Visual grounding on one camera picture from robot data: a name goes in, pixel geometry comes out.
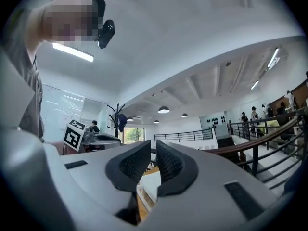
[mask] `glass window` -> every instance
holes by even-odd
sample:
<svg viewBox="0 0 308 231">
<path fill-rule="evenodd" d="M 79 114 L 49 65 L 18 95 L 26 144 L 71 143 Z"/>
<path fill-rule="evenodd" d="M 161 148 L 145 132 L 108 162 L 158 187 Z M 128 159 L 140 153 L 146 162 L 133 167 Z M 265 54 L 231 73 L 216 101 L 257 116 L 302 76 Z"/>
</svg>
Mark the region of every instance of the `glass window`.
<svg viewBox="0 0 308 231">
<path fill-rule="evenodd" d="M 119 138 L 124 144 L 144 141 L 144 128 L 124 128 L 123 133 L 119 132 Z"/>
</svg>

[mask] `staircase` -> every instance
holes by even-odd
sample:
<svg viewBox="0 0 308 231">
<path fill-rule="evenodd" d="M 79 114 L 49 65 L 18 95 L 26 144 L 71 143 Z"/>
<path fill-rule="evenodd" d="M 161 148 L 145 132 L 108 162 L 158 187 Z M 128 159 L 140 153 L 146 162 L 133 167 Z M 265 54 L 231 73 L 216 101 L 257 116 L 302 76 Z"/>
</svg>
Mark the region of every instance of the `staircase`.
<svg viewBox="0 0 308 231">
<path fill-rule="evenodd" d="M 232 137 L 227 137 L 224 139 L 217 140 L 218 148 L 234 145 Z M 239 156 L 237 152 L 232 152 L 232 153 L 225 153 L 221 154 L 220 156 L 223 156 L 224 158 L 227 158 L 231 162 L 237 164 L 240 162 Z"/>
</svg>

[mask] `ceiling light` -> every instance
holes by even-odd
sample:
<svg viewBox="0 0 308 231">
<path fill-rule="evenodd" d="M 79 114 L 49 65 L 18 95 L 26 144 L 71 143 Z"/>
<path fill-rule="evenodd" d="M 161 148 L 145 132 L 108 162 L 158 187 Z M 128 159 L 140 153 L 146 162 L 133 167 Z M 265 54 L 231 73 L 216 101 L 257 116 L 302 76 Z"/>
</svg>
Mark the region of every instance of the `ceiling light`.
<svg viewBox="0 0 308 231">
<path fill-rule="evenodd" d="M 71 48 L 71 47 L 67 47 L 65 45 L 58 44 L 58 43 L 53 43 L 52 46 L 53 46 L 54 49 L 64 51 L 64 52 L 72 54 L 74 56 L 78 56 L 78 57 L 85 59 L 89 62 L 93 62 L 94 56 L 90 55 L 88 53 L 85 53 L 83 51 L 80 51 L 80 50 L 77 50 L 77 49 L 74 49 L 74 48 Z"/>
<path fill-rule="evenodd" d="M 253 88 L 255 88 L 255 86 L 256 86 L 258 83 L 259 83 L 259 81 L 257 80 L 257 81 L 255 82 L 255 84 L 252 86 L 251 90 L 252 90 Z"/>
<path fill-rule="evenodd" d="M 271 66 L 271 64 L 272 64 L 273 61 L 275 60 L 275 57 L 276 57 L 278 51 L 279 51 L 279 48 L 276 48 L 276 50 L 275 50 L 275 52 L 274 52 L 274 54 L 273 54 L 273 56 L 272 56 L 272 58 L 271 58 L 271 60 L 270 60 L 270 62 L 269 62 L 269 64 L 268 64 L 268 68 Z"/>
<path fill-rule="evenodd" d="M 161 106 L 158 110 L 159 113 L 164 114 L 164 113 L 168 113 L 170 110 L 167 106 Z"/>
</svg>

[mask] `white ceiling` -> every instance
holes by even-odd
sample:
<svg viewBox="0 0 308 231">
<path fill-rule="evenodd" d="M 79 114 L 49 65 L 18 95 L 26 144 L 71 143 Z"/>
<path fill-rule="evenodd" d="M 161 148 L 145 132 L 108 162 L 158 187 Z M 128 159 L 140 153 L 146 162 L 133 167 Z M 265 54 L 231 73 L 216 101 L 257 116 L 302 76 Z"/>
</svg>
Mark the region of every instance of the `white ceiling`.
<svg viewBox="0 0 308 231">
<path fill-rule="evenodd" d="M 90 63 L 45 43 L 37 53 L 42 80 L 111 105 L 126 103 L 127 114 L 147 114 L 142 122 L 150 124 L 160 105 L 182 112 L 193 103 L 249 90 L 273 48 L 301 35 L 280 0 L 105 1 L 104 20 L 113 19 L 116 30 L 107 48 L 72 43 L 94 55 Z M 249 48 L 258 43 L 263 46 Z"/>
<path fill-rule="evenodd" d="M 132 124 L 152 125 L 157 119 L 160 122 L 181 119 L 182 113 L 190 116 L 211 114 L 213 109 L 209 109 L 207 103 L 217 104 L 214 112 L 225 111 L 227 107 L 219 105 L 222 99 L 234 99 L 254 92 L 251 87 L 267 70 L 274 51 L 275 48 L 264 49 L 232 59 L 228 66 L 223 62 L 198 72 L 155 92 L 155 96 L 135 102 L 123 112 L 127 116 L 142 118 L 130 122 Z M 287 49 L 280 46 L 277 57 L 280 57 L 280 63 L 285 61 L 288 57 Z M 158 109 L 161 106 L 167 106 L 170 112 L 159 114 Z"/>
<path fill-rule="evenodd" d="M 27 0 L 30 7 L 51 0 Z M 113 19 L 116 33 L 106 49 L 94 42 L 72 43 L 94 55 L 88 63 L 45 43 L 38 51 L 41 69 L 70 76 L 113 91 L 121 91 L 128 78 L 142 76 L 146 66 L 136 64 L 143 53 L 177 25 L 204 14 L 205 10 L 245 7 L 244 0 L 105 0 L 105 20 Z"/>
</svg>

